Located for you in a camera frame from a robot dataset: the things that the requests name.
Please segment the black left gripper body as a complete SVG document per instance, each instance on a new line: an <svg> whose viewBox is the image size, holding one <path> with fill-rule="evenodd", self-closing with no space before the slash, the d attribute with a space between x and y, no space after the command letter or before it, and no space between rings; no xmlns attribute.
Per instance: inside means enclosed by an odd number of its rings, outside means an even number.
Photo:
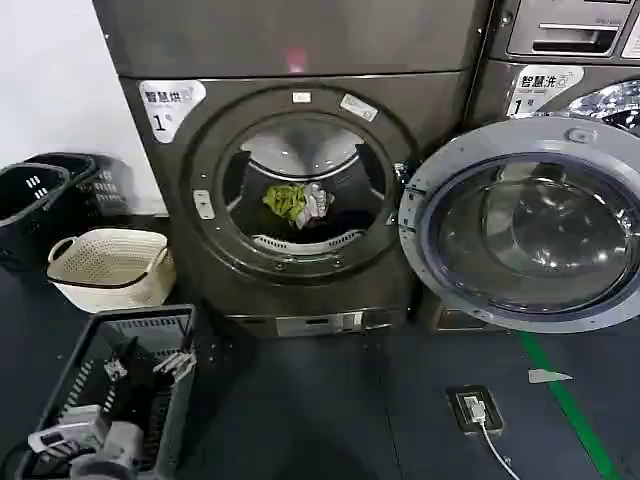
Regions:
<svg viewBox="0 0 640 480"><path fill-rule="evenodd" d="M169 374L153 372L127 376L115 382L115 403L111 422L126 422L147 431L153 403L158 394L173 383Z"/></svg>

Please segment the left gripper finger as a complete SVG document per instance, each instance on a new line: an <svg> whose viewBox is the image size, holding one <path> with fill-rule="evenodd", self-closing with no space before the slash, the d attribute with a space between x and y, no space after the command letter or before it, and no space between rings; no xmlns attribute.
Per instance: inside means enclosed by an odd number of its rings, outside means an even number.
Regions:
<svg viewBox="0 0 640 480"><path fill-rule="evenodd" d="M103 362L103 370L112 383L126 378L136 357L138 338L130 338L117 344L110 357Z"/></svg>
<svg viewBox="0 0 640 480"><path fill-rule="evenodd" d="M166 359L153 367L154 374L170 375L172 378L185 378L194 369L193 331L183 338L180 347Z"/></svg>

